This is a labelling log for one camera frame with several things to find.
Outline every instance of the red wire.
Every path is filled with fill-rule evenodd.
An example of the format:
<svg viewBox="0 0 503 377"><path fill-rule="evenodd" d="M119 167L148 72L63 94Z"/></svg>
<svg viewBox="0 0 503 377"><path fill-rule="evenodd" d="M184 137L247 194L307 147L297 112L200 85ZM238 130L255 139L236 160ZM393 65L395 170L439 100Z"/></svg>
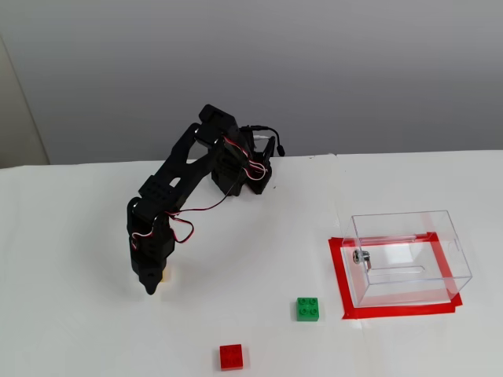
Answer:
<svg viewBox="0 0 503 377"><path fill-rule="evenodd" d="M175 240L176 242L178 242L178 243L185 243L185 242L187 242L187 241L189 240L189 238L190 238L190 237L192 237L192 234L194 234L194 230L195 230L195 229L194 229L194 224L193 224L192 222L187 221L187 220L184 220L184 219L182 219L182 218L176 218L175 216L171 216L171 215L170 215L170 218L171 218L171 219L173 219L173 220L175 220L175 221L178 221L178 222L183 222L183 223L185 223L185 224L189 224L189 225L192 227L192 230L190 231L189 235L188 235L186 238L184 238L182 241L180 241L180 240L178 239L178 237L176 236L176 233L175 233L175 232L174 232L174 230L173 230L173 237L174 237L174 240Z"/></svg>

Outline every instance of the transparent plastic box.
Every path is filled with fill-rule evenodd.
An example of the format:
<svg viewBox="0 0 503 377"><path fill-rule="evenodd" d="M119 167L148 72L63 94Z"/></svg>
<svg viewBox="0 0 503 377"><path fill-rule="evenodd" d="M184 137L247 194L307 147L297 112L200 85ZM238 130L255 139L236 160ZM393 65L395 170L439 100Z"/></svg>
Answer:
<svg viewBox="0 0 503 377"><path fill-rule="evenodd" d="M355 307L449 302L472 278L446 210L353 216L340 250Z"/></svg>

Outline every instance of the gray wall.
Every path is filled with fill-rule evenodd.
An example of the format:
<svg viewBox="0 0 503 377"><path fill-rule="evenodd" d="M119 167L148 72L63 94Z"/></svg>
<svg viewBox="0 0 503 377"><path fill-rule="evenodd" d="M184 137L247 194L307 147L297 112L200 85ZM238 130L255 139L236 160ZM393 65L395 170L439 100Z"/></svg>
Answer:
<svg viewBox="0 0 503 377"><path fill-rule="evenodd" d="M0 38L0 168L46 163L39 133Z"/></svg>
<svg viewBox="0 0 503 377"><path fill-rule="evenodd" d="M164 159L202 106L289 155L503 148L500 0L0 0L52 163Z"/></svg>

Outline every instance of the black robotic arm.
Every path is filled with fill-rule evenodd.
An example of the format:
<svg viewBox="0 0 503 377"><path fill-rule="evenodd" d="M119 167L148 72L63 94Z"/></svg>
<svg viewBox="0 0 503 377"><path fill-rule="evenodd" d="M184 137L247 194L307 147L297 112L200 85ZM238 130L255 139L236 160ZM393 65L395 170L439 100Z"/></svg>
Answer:
<svg viewBox="0 0 503 377"><path fill-rule="evenodd" d="M239 196L245 183L255 194L261 194L272 174L270 157L275 138L269 139L263 152L255 151L253 141L253 130L268 127L239 128L233 116L209 104L199 118L201 124L193 123L187 129L166 162L140 188L140 197L127 205L131 265L149 295L162 280L175 242L184 242L176 239L170 220L180 221L176 215L201 179L211 173L211 179L227 197ZM207 154L187 163L196 141L207 148ZM278 151L284 155L280 145ZM172 185L175 178L179 181Z"/></svg>

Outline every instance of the white tabletop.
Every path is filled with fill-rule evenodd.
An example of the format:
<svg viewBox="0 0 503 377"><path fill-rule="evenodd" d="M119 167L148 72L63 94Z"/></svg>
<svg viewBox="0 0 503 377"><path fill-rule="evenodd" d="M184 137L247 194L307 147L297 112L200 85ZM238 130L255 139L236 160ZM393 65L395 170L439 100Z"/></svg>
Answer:
<svg viewBox="0 0 503 377"><path fill-rule="evenodd" d="M274 159L265 192L202 213L148 296L129 199L161 163L0 170L0 375L501 375L501 152ZM187 207L216 203L205 178ZM351 214L450 211L474 278L455 314L341 320L328 238ZM297 297L321 303L295 319ZM218 347L241 343L244 370Z"/></svg>

